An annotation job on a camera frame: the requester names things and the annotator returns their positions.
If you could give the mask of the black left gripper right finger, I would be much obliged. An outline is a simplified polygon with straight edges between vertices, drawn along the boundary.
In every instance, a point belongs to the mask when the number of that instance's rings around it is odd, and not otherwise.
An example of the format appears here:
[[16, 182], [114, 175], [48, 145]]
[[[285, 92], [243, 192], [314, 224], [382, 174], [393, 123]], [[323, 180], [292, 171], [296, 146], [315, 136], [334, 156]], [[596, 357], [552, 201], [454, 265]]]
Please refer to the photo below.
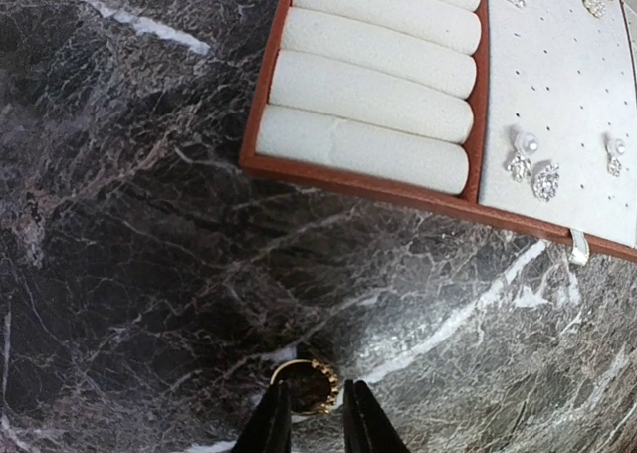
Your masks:
[[345, 382], [343, 430], [346, 453], [409, 453], [370, 388], [362, 380]]

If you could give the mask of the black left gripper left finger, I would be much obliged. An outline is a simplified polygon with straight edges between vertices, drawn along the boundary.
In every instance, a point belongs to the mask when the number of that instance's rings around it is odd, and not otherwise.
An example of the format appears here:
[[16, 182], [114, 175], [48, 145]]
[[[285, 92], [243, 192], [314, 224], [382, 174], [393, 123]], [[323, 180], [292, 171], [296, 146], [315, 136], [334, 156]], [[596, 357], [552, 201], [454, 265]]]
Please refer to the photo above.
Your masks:
[[290, 453], [291, 396], [286, 383], [268, 387], [245, 425], [232, 453]]

